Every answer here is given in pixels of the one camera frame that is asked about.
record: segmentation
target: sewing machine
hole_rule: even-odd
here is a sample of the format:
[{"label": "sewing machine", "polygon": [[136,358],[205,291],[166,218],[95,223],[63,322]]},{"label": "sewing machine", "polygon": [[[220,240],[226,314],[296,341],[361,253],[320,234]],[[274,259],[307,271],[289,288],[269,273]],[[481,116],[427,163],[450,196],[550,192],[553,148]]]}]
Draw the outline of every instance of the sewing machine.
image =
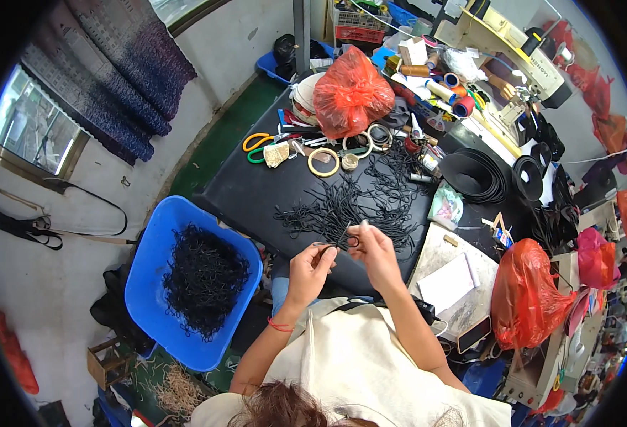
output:
[{"label": "sewing machine", "polygon": [[[462,13],[455,23],[446,19],[439,22],[434,37],[449,47],[461,50],[477,48],[481,53],[490,55],[501,52],[524,74],[525,87],[517,88],[518,96],[512,102],[501,111],[489,109],[484,112],[484,121],[494,131],[517,142],[516,134],[511,130],[525,110],[524,101],[540,101],[546,108],[558,108],[570,98],[572,91],[552,61],[537,48],[542,41],[542,35],[532,34],[528,37],[490,6],[484,13],[475,13],[481,16],[480,19],[468,12],[469,6],[470,4],[466,8],[461,7]],[[473,60],[479,67],[486,58],[487,56],[480,55]]]}]

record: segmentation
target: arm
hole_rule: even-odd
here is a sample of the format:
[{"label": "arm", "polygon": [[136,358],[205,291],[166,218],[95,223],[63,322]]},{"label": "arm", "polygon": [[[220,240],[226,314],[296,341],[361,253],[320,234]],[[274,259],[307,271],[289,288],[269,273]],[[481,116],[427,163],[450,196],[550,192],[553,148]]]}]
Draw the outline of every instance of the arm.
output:
[{"label": "arm", "polygon": [[[290,285],[285,303],[271,319],[280,329],[293,329],[301,313],[318,296],[339,250],[309,245],[290,261]],[[233,375],[229,392],[250,396],[264,382],[275,357],[288,344],[292,331],[268,325],[247,349]]]},{"label": "arm", "polygon": [[391,239],[365,221],[349,227],[348,233],[358,237],[360,243],[349,253],[365,264],[371,285],[387,303],[399,342],[418,368],[437,375],[446,385],[470,393],[449,369],[441,344],[406,289]]}]

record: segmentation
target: black table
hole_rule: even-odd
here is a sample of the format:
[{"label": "black table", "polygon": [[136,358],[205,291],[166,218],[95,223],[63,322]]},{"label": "black table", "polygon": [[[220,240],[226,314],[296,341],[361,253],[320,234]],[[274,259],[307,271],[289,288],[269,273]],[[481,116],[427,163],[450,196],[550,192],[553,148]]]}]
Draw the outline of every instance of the black table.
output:
[{"label": "black table", "polygon": [[[277,133],[276,128],[279,123],[277,110],[278,108],[291,107],[288,99],[289,91],[288,88],[275,100],[246,136],[256,132],[266,132],[270,135]],[[477,143],[454,140],[447,143],[445,150],[451,152],[459,146],[487,149],[482,148]],[[341,147],[338,145],[334,149],[337,151]],[[299,203],[308,204],[314,200],[314,197],[304,190],[320,191],[322,189],[320,186],[321,178],[309,171],[307,158],[298,156],[295,159],[284,161],[277,168],[271,169],[265,163],[255,165],[248,162],[246,156],[247,153],[242,150],[242,141],[238,141],[233,152],[214,178],[204,188],[196,189],[192,201],[200,208],[217,216],[228,226],[247,234],[263,243],[268,249],[288,259],[294,257],[312,242],[320,241],[321,236],[314,232],[303,232],[298,238],[293,239],[290,237],[288,229],[282,226],[281,221],[273,218],[276,205],[281,210],[289,210],[290,207]],[[367,159],[362,159],[359,167],[352,172],[354,178],[359,178],[358,183],[364,190],[372,188],[373,178],[363,173],[368,164]],[[341,180],[341,174],[344,173],[340,168],[335,175],[323,179],[332,184]],[[427,221],[427,214],[435,189],[436,186],[432,186],[426,195],[417,194],[416,199],[411,204],[411,220],[422,226],[418,227],[411,235],[416,249],[411,252],[409,248],[405,248],[397,253],[398,259],[406,259],[400,263],[402,277],[406,282],[411,276],[427,234],[429,222]],[[362,204],[374,207],[374,202],[371,200],[362,198],[359,200]],[[520,221],[521,210],[513,201],[506,201],[499,205],[466,204],[459,226],[481,227],[480,218],[493,220],[498,211],[503,212],[506,226],[510,227]],[[458,234],[498,262],[499,254],[494,248],[489,228],[458,230]],[[335,285],[353,295],[377,296],[377,292],[374,291],[368,281],[365,267],[361,262],[353,261],[346,252],[340,253],[336,261],[337,267],[329,276]]]}]

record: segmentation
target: woman's left hand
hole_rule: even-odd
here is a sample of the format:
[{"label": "woman's left hand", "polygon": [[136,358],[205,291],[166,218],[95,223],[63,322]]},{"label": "woman's left hand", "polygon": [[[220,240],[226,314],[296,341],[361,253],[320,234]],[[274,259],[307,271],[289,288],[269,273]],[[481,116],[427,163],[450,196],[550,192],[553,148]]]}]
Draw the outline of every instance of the woman's left hand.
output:
[{"label": "woman's left hand", "polygon": [[335,267],[339,248],[310,244],[290,261],[290,285],[285,305],[304,310],[318,297],[330,269]]}]

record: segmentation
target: green floor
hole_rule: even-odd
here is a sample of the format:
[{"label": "green floor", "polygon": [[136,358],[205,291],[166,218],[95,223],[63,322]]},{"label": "green floor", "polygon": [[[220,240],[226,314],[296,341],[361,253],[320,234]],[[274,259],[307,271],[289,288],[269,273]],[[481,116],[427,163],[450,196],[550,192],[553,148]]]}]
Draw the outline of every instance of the green floor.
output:
[{"label": "green floor", "polygon": [[[199,143],[189,162],[176,175],[169,195],[190,198],[195,187],[208,183],[233,148],[242,141],[243,136],[284,89],[282,83],[265,74],[259,74]],[[214,388],[227,391],[240,357],[241,354],[228,348],[217,369],[202,374],[202,377]],[[152,362],[140,364],[132,370],[132,380],[136,389],[138,410],[151,422],[159,423],[166,414],[157,407],[154,394],[149,388],[162,382],[164,366],[172,363],[173,358],[162,348],[158,348],[149,360]]]},{"label": "green floor", "polygon": [[259,73],[200,142],[189,162],[176,175],[169,195],[189,199],[195,187],[208,183],[228,154],[284,89],[283,83]]}]

